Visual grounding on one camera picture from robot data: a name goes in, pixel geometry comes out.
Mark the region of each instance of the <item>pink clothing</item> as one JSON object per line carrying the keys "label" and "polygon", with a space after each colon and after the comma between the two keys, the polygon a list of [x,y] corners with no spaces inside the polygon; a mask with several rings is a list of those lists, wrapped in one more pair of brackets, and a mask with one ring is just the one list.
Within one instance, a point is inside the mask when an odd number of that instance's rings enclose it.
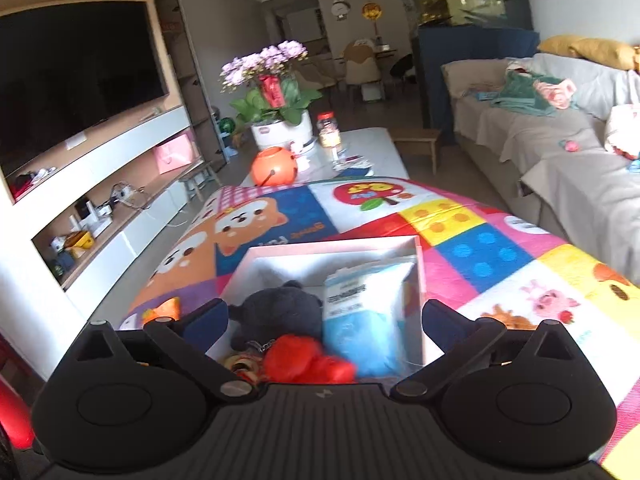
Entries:
{"label": "pink clothing", "polygon": [[577,90],[574,82],[570,79],[565,79],[557,85],[535,81],[533,83],[533,88],[535,88],[543,98],[549,101],[549,104],[558,110],[566,110],[569,107],[571,104],[571,97]]}

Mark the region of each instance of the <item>black ribbed surface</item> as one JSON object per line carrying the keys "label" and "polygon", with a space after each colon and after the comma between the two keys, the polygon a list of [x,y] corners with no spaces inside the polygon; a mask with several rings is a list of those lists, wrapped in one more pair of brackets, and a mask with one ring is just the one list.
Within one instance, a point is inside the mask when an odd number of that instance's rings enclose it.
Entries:
{"label": "black ribbed surface", "polygon": [[[42,479],[92,477],[54,466]],[[372,384],[270,386],[258,402],[223,408],[188,452],[164,466],[110,478],[610,480],[611,477],[594,463],[552,474],[512,472],[482,463],[448,440],[427,409],[393,402]]]}

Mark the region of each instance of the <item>pink gift bag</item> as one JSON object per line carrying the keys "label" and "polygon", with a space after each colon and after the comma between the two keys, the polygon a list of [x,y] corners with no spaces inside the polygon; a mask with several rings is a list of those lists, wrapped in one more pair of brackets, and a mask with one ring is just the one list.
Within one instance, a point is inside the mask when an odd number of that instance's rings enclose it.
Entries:
{"label": "pink gift bag", "polygon": [[193,162],[193,147],[187,134],[181,134],[154,148],[159,173],[181,168]]}

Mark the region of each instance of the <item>white flower pot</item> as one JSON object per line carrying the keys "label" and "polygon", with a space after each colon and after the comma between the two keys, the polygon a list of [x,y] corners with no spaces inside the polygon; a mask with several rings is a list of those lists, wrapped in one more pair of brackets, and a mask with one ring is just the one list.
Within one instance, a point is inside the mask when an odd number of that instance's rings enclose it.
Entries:
{"label": "white flower pot", "polygon": [[258,144],[258,149],[261,151],[273,146],[289,149],[292,140],[305,146],[305,151],[314,144],[314,131],[307,110],[302,114],[302,122],[298,126],[293,126],[286,121],[279,121],[263,126],[252,126],[251,131],[254,134],[256,144]]}

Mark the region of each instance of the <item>white table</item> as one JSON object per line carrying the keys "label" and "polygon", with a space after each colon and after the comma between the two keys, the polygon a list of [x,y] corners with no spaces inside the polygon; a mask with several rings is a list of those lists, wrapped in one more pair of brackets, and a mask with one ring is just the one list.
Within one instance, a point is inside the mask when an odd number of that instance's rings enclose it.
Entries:
{"label": "white table", "polygon": [[[375,176],[394,176],[409,178],[398,150],[393,144],[386,128],[364,128],[342,132],[342,143],[346,147],[346,155],[360,155],[373,164]],[[328,180],[336,177],[331,160],[331,150],[322,148],[320,142],[305,154],[311,167],[298,174],[297,183]],[[251,175],[242,181],[242,186],[254,186]]]}

